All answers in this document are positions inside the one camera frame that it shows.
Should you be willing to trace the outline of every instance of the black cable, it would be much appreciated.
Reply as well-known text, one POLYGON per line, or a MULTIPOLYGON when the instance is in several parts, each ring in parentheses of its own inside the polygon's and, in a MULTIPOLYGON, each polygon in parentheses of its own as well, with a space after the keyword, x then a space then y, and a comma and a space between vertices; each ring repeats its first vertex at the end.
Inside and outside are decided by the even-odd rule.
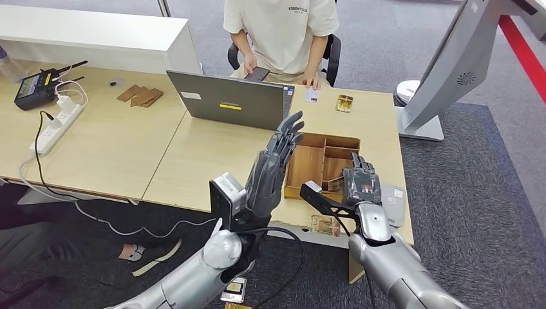
POLYGON ((38 171, 40 172, 40 180, 42 180, 42 184, 44 185, 44 187, 48 191, 50 191, 51 193, 53 193, 55 195, 59 195, 59 196, 67 196, 67 197, 73 198, 73 199, 75 199, 77 201, 81 201, 82 199, 77 198, 77 197, 75 197, 73 195, 58 193, 58 192, 55 192, 55 191, 51 190, 51 188, 49 188, 48 185, 46 184, 46 182, 44 181, 44 176, 42 175, 42 164, 40 163, 40 157, 38 155, 38 138, 40 137, 40 131, 42 131, 42 126, 44 124, 44 115, 43 114, 46 114, 46 116, 50 120, 55 120, 55 117, 51 116, 49 113, 47 113, 45 111, 40 111, 40 126, 38 127, 38 132, 36 133, 36 139, 34 140, 34 155, 36 156, 36 161, 38 162, 38 171))
POLYGON ((347 236, 350 237, 351 233, 349 233, 349 229, 347 229, 345 224, 343 224, 343 222, 341 222, 341 219, 339 219, 338 215, 334 211, 332 211, 332 214, 334 215, 334 218, 337 220, 337 222, 339 222, 339 224, 341 225, 341 227, 345 231, 345 234, 347 234, 347 236))
POLYGON ((243 231, 243 232, 237 232, 237 234, 253 234, 253 233, 257 233, 257 232, 268 232, 270 230, 275 230, 277 232, 282 232, 282 233, 285 233, 285 234, 289 235, 290 237, 292 237, 297 242, 297 244, 299 245, 299 249, 301 251, 301 261, 299 262, 299 266, 298 266, 296 272, 294 272, 294 274, 292 275, 292 277, 290 277, 290 279, 288 279, 285 283, 283 283, 283 285, 281 285, 274 293, 270 294, 264 300, 260 301, 254 307, 254 309, 260 308, 265 303, 267 303, 268 301, 273 299, 275 296, 279 295, 282 291, 284 291, 288 287, 288 285, 290 285, 296 279, 297 275, 303 269, 303 265, 305 264, 305 251, 303 249, 303 242, 301 241, 301 239, 299 237, 297 237, 294 233, 290 232, 287 229, 283 229, 282 227, 263 227, 261 229, 246 230, 246 231, 243 231))

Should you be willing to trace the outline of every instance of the smartphone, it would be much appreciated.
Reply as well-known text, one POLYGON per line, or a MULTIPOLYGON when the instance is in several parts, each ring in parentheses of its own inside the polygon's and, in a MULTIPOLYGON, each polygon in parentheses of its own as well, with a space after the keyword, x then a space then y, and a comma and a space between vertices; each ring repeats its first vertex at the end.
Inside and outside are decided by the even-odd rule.
POLYGON ((266 76, 269 74, 268 69, 261 68, 259 66, 256 66, 251 74, 248 74, 245 79, 251 80, 253 82, 261 82, 266 76))

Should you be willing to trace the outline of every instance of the wooden desk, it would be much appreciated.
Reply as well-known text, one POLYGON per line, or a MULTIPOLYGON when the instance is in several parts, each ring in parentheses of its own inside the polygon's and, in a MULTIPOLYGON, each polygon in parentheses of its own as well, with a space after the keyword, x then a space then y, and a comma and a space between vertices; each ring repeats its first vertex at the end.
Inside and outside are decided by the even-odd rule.
MULTIPOLYGON (((26 62, 30 71, 61 68, 56 64, 26 62)), ((46 182, 54 187, 99 196, 140 200, 185 113, 167 75, 134 73, 80 67, 64 80, 84 75, 80 83, 89 103, 59 143, 41 158, 46 182), (124 79, 121 87, 111 88, 110 80, 124 79), (150 108, 129 107, 116 97, 133 84, 165 92, 150 108)), ((55 103, 44 108, 22 111, 14 104, 18 84, 0 77, 0 178, 18 180, 18 170, 32 152, 40 121, 39 111, 59 112, 55 103)), ((75 102, 79 95, 68 92, 75 102)), ((24 175, 39 183, 36 161, 27 165, 24 175)))
MULTIPOLYGON (((322 89, 318 103, 305 102, 304 97, 304 87, 297 86, 291 110, 303 110, 304 132, 359 138, 361 155, 373 163, 381 182, 406 187, 392 95, 334 88, 322 89), (351 113, 335 110, 339 94, 354 97, 351 113)), ((229 171, 244 185, 258 151, 265 148, 271 134, 264 129, 193 118, 187 113, 144 200, 210 212, 208 181, 229 171)), ((313 214, 319 213, 305 201, 282 199, 272 213, 272 221, 296 227, 293 231, 299 231, 300 236, 300 228, 310 226, 313 214)), ((407 198, 404 224, 399 232, 413 244, 407 198)), ((346 247, 346 236, 339 239, 346 247)), ((331 239, 318 242, 336 245, 331 239)), ((351 279, 362 274, 361 269, 356 270, 354 266, 351 263, 351 279)))

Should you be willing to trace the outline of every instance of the white cable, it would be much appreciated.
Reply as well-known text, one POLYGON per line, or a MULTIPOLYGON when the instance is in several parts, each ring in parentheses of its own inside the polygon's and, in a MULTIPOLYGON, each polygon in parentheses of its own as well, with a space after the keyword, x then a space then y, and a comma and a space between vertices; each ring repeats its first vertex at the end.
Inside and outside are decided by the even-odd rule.
POLYGON ((73 84, 76 84, 81 90, 82 90, 82 93, 80 93, 80 95, 82 96, 82 99, 84 100, 84 103, 82 104, 82 108, 87 105, 87 103, 89 102, 89 97, 87 96, 87 93, 85 92, 84 88, 82 87, 82 85, 80 85, 78 82, 75 82, 74 80, 67 80, 66 82, 60 82, 58 83, 56 86, 55 86, 55 94, 57 96, 59 96, 59 92, 60 91, 69 91, 69 90, 72 90, 72 91, 76 91, 74 89, 65 89, 65 90, 58 90, 59 86, 60 85, 66 85, 66 84, 70 84, 70 83, 73 83, 73 84))
POLYGON ((122 236, 129 236, 129 235, 134 235, 136 233, 139 233, 140 231, 144 230, 146 231, 148 234, 152 235, 152 237, 155 237, 155 238, 165 238, 165 237, 168 237, 169 235, 171 235, 173 232, 174 232, 174 229, 181 223, 188 223, 188 224, 191 224, 191 225, 196 225, 196 226, 199 226, 199 225, 205 225, 207 224, 208 222, 212 222, 216 219, 209 219, 205 222, 201 222, 201 223, 195 223, 195 222, 191 222, 191 221, 186 221, 186 220, 180 220, 178 222, 176 222, 174 224, 174 226, 171 228, 171 230, 165 234, 165 235, 161 235, 161 236, 157 236, 156 234, 153 234, 152 232, 150 232, 149 229, 145 228, 145 227, 140 227, 140 229, 136 230, 136 231, 133 231, 133 232, 128 232, 128 233, 123 233, 123 232, 120 232, 118 231, 114 226, 112 226, 112 224, 109 222, 109 221, 106 221, 106 220, 103 220, 103 219, 100 219, 100 218, 97 218, 97 217, 94 217, 90 214, 88 214, 87 212, 84 212, 81 208, 80 208, 80 205, 78 204, 77 201, 75 200, 69 200, 69 199, 66 199, 66 198, 60 198, 58 196, 53 196, 51 194, 48 194, 44 191, 41 191, 40 189, 36 188, 34 185, 32 185, 30 182, 28 182, 26 180, 26 178, 23 176, 23 169, 24 167, 29 164, 33 159, 34 159, 34 154, 29 157, 28 159, 26 159, 20 166, 19 166, 19 178, 24 182, 25 185, 29 186, 31 189, 34 189, 36 190, 37 192, 40 192, 41 194, 45 195, 45 196, 49 196, 50 198, 54 198, 56 200, 59 200, 59 201, 71 201, 73 202, 75 205, 76 205, 76 209, 81 213, 83 214, 84 216, 86 217, 89 217, 95 221, 98 221, 98 222, 102 222, 102 223, 106 223, 108 224, 108 226, 110 227, 110 229, 112 231, 114 231, 116 234, 119 234, 119 235, 122 235, 122 236))

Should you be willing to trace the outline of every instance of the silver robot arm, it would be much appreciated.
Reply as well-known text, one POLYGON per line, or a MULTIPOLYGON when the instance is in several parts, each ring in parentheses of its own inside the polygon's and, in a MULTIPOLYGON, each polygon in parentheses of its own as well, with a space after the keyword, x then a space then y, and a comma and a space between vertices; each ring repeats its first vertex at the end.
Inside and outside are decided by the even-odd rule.
POLYGON ((246 187, 229 173, 210 181, 212 214, 219 220, 205 246, 146 291, 110 308, 203 308, 233 279, 250 271, 267 234, 257 230, 269 224, 281 200, 287 163, 303 138, 298 133, 304 126, 298 122, 302 116, 298 112, 280 123, 256 157, 246 187))
POLYGON ((110 308, 203 308, 229 284, 230 281, 222 279, 222 274, 237 263, 241 253, 239 236, 228 230, 220 230, 211 236, 203 248, 155 285, 110 308))
POLYGON ((300 196, 321 214, 355 220, 357 230, 349 238, 349 252, 397 308, 469 309, 434 281, 417 252, 389 226, 373 165, 355 153, 353 165, 343 170, 342 203, 321 195, 319 186, 308 183, 300 196))
POLYGON ((380 205, 362 202, 356 214, 360 233, 349 238, 350 254, 400 309, 469 309, 440 287, 421 259, 388 225, 380 205))

